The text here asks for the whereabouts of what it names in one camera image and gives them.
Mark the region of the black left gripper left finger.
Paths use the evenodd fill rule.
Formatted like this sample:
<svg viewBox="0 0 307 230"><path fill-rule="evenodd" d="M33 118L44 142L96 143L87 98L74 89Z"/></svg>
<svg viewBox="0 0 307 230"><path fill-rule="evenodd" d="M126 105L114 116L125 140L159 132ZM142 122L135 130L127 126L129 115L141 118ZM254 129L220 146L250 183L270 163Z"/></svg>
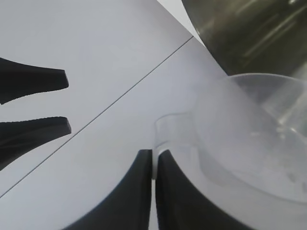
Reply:
<svg viewBox="0 0 307 230"><path fill-rule="evenodd" d="M147 230L152 199L152 150L138 151L114 190L67 230Z"/></svg>

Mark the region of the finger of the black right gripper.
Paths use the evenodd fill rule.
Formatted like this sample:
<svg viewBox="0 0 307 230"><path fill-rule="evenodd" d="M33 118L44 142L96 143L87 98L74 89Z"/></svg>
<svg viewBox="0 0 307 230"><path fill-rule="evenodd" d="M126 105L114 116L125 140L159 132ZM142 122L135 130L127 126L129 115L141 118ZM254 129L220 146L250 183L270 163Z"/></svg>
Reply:
<svg viewBox="0 0 307 230"><path fill-rule="evenodd" d="M28 121L1 122L0 169L27 152L71 133L66 117L47 117Z"/></svg>
<svg viewBox="0 0 307 230"><path fill-rule="evenodd" d="M25 65L0 59L0 103L41 92L66 89L69 82L62 69Z"/></svg>

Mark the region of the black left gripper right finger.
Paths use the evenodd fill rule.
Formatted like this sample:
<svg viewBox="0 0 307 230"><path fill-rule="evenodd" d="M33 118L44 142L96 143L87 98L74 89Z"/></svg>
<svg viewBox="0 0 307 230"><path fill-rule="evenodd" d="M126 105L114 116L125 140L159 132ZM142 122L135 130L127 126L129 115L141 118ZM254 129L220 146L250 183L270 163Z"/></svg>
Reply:
<svg viewBox="0 0 307 230"><path fill-rule="evenodd" d="M158 158L155 196L160 230L241 230L242 224L203 196L169 150Z"/></svg>

